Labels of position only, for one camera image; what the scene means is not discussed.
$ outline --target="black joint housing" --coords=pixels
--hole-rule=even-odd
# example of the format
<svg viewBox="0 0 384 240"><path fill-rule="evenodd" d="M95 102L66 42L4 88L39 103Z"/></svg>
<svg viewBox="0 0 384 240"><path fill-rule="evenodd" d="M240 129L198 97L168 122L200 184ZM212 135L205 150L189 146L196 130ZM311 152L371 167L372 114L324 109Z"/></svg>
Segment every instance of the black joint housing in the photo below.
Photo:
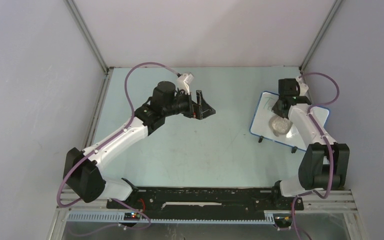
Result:
<svg viewBox="0 0 384 240"><path fill-rule="evenodd" d="M84 157L83 152L72 148L65 158L64 178L72 167ZM67 185L85 202L97 199L105 189L105 180L97 166L86 159L67 180Z"/></svg>
<svg viewBox="0 0 384 240"><path fill-rule="evenodd" d="M312 104L308 97L300 96L300 85L295 78L279 79L278 92L279 99L271 110L282 118L288 119L291 106L297 104Z"/></svg>
<svg viewBox="0 0 384 240"><path fill-rule="evenodd" d="M334 143L333 151L333 178L332 189L344 186L347 177L350 149L346 144ZM328 147L320 143L309 144L304 158L299 166L298 179L306 190L315 188L326 189L329 181L329 164L323 164L324 157L329 159Z"/></svg>

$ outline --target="table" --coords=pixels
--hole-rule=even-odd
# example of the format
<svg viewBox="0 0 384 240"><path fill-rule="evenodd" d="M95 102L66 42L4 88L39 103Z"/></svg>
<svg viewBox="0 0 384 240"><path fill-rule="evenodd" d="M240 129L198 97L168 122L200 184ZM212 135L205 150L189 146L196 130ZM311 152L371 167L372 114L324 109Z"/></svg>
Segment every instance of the table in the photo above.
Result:
<svg viewBox="0 0 384 240"><path fill-rule="evenodd" d="M204 120L170 116L165 125L114 159L104 175L127 178L137 186L270 187L298 173L304 152L275 142L258 143L249 132L261 92L278 91L278 79L295 78L298 67L181 67L195 76L216 114ZM115 68L110 78L94 142L126 122L130 109L124 93L129 68ZM175 81L164 68L139 68L128 80L138 108L160 81Z"/></svg>

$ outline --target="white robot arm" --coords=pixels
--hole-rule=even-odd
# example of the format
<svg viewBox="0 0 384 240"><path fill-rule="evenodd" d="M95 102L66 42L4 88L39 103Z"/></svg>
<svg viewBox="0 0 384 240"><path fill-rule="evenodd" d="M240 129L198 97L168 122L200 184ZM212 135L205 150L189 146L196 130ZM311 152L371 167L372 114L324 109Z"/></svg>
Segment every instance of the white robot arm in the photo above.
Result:
<svg viewBox="0 0 384 240"><path fill-rule="evenodd" d="M183 114L187 118L202 120L216 113L205 102L202 91L196 91L197 102L192 100L189 84L193 78L191 73L180 74L177 89L172 82L158 83L152 96L134 111L133 119L83 151L71 149L65 159L64 177L81 159L89 157L72 172L66 181L68 186L86 203L98 197L124 201L134 186L127 179L101 174L116 156L161 127L166 117Z"/></svg>
<svg viewBox="0 0 384 240"><path fill-rule="evenodd" d="M300 77L279 79L279 99L272 108L275 114L289 119L296 126L307 147L298 175L275 184L284 197L326 189L329 181L332 182L332 189L345 184L350 149L346 144L338 143L313 117L312 104L306 97L308 89ZM333 152L332 176L329 173L330 166L324 164L324 159L329 159L327 142Z"/></svg>

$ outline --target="gray wall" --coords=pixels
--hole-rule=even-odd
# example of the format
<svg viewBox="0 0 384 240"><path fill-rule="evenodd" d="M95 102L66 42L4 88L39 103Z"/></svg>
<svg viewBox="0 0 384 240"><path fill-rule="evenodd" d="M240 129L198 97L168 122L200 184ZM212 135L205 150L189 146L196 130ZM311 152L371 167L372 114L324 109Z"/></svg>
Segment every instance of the gray wall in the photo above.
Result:
<svg viewBox="0 0 384 240"><path fill-rule="evenodd" d="M0 0L0 240L46 237L103 77L64 1Z"/></svg>
<svg viewBox="0 0 384 240"><path fill-rule="evenodd" d="M384 0L346 0L306 72L337 80L327 130L351 150L351 188L370 239L384 239ZM334 96L319 77L307 79L315 102Z"/></svg>

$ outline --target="purple cable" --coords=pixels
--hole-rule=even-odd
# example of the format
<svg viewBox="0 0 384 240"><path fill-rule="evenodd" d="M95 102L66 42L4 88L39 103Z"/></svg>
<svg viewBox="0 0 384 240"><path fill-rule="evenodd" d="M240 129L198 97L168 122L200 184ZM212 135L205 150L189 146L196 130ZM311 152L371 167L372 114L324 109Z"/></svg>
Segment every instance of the purple cable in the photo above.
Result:
<svg viewBox="0 0 384 240"><path fill-rule="evenodd" d="M313 191L305 192L303 194L299 194L299 195L295 196L295 198L293 199L293 201L292 201L292 224L293 224L293 228L295 229L296 235L298 236L299 240L301 240L301 236L300 236L300 233L298 232L300 229L297 228L297 222L295 220L295 202L297 201L298 197L307 196L307 195L310 195L312 193L317 194L317 196L319 196L322 199L327 199L329 194L331 193L332 181L333 181L333 177L334 177L334 155L333 155L331 144L329 143L328 138L325 136L325 133L323 132L322 127L317 123L316 119L314 118L313 114L311 113L311 109L316 107L316 106L327 106L329 104L334 103L338 99L338 97L339 97L339 86L338 86L337 82L333 78L331 78L330 76L328 76L326 74L323 74L321 72L305 73L305 74L301 75L300 78L304 79L305 76L310 76L310 75L319 75L319 76L323 76L323 77L329 79L335 85L336 96L335 96L335 98L332 101L328 101L328 102L312 105L307 110L308 117L313 122L314 126L317 128L318 132L322 136L322 138L323 138L323 140L324 140L324 142L326 143L326 146L327 146L327 151L328 151L328 154L329 154L329 180L327 182L326 193L324 195L320 194L316 190L313 190ZM310 235L308 235L305 231L303 231L303 232L311 240Z"/></svg>
<svg viewBox="0 0 384 240"><path fill-rule="evenodd" d="M274 227L277 228L279 231L290 231L291 229L295 229L295 230L298 230L298 231L301 231L303 234L305 234L307 236L307 238L309 240L313 240L310 236L310 234L308 232L306 232L304 229L301 229L301 228L297 228L297 227L278 227L278 225L276 225L276 223L274 224Z"/></svg>
<svg viewBox="0 0 384 240"><path fill-rule="evenodd" d="M118 200L118 199L115 199L115 198L112 198L112 200L116 201L117 203L123 205L124 207L126 207L127 209L130 209L132 210L133 212L135 213L138 213L140 215L142 215L144 218L146 218L146 220L148 220L148 225L146 226L141 226L141 227L130 227L130 226L123 226L123 228L128 228L128 229L132 229L132 230L143 230L143 229L146 229L148 228L150 225L151 225L151 219L143 212L141 211L138 211L136 209L134 209L133 207L125 204L124 202ZM108 225L105 225L103 227L100 227L96 230L93 230L91 232L87 232L87 233L74 233L68 226L67 226L67 232L69 232L71 235L75 236L75 237L86 237L86 236L90 236L92 234L95 234L101 230L104 230L104 229L107 229L107 228L112 228L112 227L121 227L120 224L118 223L112 223L112 224L108 224Z"/></svg>
<svg viewBox="0 0 384 240"><path fill-rule="evenodd" d="M130 69L130 71L127 73L126 75L126 78L124 80L124 92L126 94L126 98L127 98L127 101L128 101L128 104L130 106L130 110L131 110L131 116L130 116L130 119L128 120L127 124L126 124L126 127L121 129L120 131L118 131L116 134L114 134L112 137L108 138L106 141L104 141L103 143L101 143L99 146L97 146L94 150L100 150L102 149L103 147L105 147L109 142L111 142L112 140L114 140L115 138L117 138L118 136L120 136L121 134L124 133L124 129L127 129L133 122L133 118L135 117L135 109L133 108L133 103L132 103L132 100L130 100L130 97L129 97L129 93L127 91L127 80L129 79L129 76L130 74L132 74L132 72L139 68L139 67L142 67L144 65L157 65L157 66L160 66L160 67L163 67L167 70L169 70L170 72L176 74L177 76L179 75L179 73L173 69L171 69L170 67L164 65L164 64L161 64L161 63L158 63L158 62L152 62L152 61L149 61L149 62L144 62L144 63L141 63L141 64L138 64L136 66L134 66L132 69ZM84 156L82 159L80 159L80 161L78 161L71 169L70 171L67 172L67 175L65 175L64 179L62 180L61 182L61 185L59 185L59 189L58 189L58 193L56 194L56 203L58 204L58 206L60 208L67 208L67 207L70 207L72 206L73 204L76 204L77 202L79 202L81 199L80 197L68 204L63 204L61 202L61 193L63 192L63 188L64 188L64 185L66 184L67 180L70 178L70 176L73 174L73 172L84 162L86 161L86 159L88 159L90 156L92 156L94 154L94 151L92 150L91 152L89 152L88 154L86 154L86 156Z"/></svg>
<svg viewBox="0 0 384 240"><path fill-rule="evenodd" d="M329 154L329 180L327 182L326 193L324 195L321 195L316 190L314 190L313 192L315 194L317 194L317 196L319 196L320 198L327 199L329 194L331 193L332 181L333 181L333 177L334 177L334 155L333 155L331 144L328 141L328 138L325 136L325 133L323 132L322 127L317 123L315 117L311 113L311 110L314 107L317 107L317 106L327 106L329 104L332 104L332 103L336 102L336 100L339 98L339 86L338 86L337 82L333 78L331 78L330 76L328 76L328 75L326 75L324 73L321 73L321 72L309 72L309 73L305 73L305 74L301 75L300 77L302 79L304 79L304 77L310 76L310 75L319 75L319 76L325 77L325 78L329 79L335 85L335 88L336 88L336 96L335 96L335 98L333 100L328 101L328 102L324 102L324 103L319 103L319 104L312 105L307 110L308 117L313 122L314 126L317 128L318 132L320 133L320 135L322 136L324 142L326 143L327 151L328 151L328 154Z"/></svg>

